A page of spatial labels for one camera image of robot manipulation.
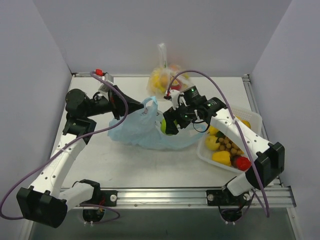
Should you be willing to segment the green fake apple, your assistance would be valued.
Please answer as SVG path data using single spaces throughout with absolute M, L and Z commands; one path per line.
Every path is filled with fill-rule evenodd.
M 160 124 L 160 130 L 163 134 L 167 136 L 173 136 L 178 134 L 178 123 L 176 120 L 170 122 L 169 126 L 167 126 L 166 120 L 163 118 Z

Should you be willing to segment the light blue plastic bag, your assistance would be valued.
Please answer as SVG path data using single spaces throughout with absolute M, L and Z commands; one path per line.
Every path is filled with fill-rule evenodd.
M 107 131 L 112 141 L 137 145 L 152 150 L 181 150 L 198 142 L 205 126 L 197 124 L 181 129 L 177 135 L 166 135 L 161 132 L 163 113 L 158 110 L 154 96 L 142 101 L 143 107 L 129 114 L 124 122 Z

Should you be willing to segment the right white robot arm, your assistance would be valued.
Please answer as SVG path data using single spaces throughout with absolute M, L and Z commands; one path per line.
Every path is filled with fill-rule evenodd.
M 176 135 L 178 128 L 184 129 L 197 120 L 204 121 L 221 131 L 252 158 L 251 167 L 225 185 L 221 197 L 226 204 L 234 204 L 241 194 L 251 189 L 262 190 L 284 171 L 284 146 L 260 137 L 234 117 L 231 109 L 217 97 L 207 99 L 199 94 L 195 86 L 191 86 L 182 92 L 170 90 L 164 98 L 172 102 L 172 107 L 163 113 L 166 134 Z

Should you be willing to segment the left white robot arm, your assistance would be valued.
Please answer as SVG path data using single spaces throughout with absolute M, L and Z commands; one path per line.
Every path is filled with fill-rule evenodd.
M 119 120 L 144 107 L 116 85 L 102 88 L 93 98 L 80 89 L 72 89 L 66 94 L 65 103 L 66 124 L 53 156 L 30 186 L 20 188 L 16 194 L 24 219 L 53 228 L 59 227 L 67 212 L 80 204 L 105 203 L 100 184 L 92 180 L 83 179 L 68 190 L 61 190 L 71 166 L 95 131 L 97 123 L 91 118 L 112 113 Z

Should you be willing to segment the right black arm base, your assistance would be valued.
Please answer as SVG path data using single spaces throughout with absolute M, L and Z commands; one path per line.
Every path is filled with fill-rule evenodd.
M 249 192 L 234 196 L 226 188 L 206 190 L 206 201 L 210 207 L 217 207 L 219 214 L 227 225 L 235 225 L 244 215 L 252 200 Z

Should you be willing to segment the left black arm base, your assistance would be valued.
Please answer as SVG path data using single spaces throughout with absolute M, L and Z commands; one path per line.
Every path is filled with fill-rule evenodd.
M 118 220 L 121 214 L 113 209 L 117 206 L 117 200 L 117 190 L 100 190 L 93 199 L 82 204 L 85 208 L 82 210 L 80 220 L 91 226 Z

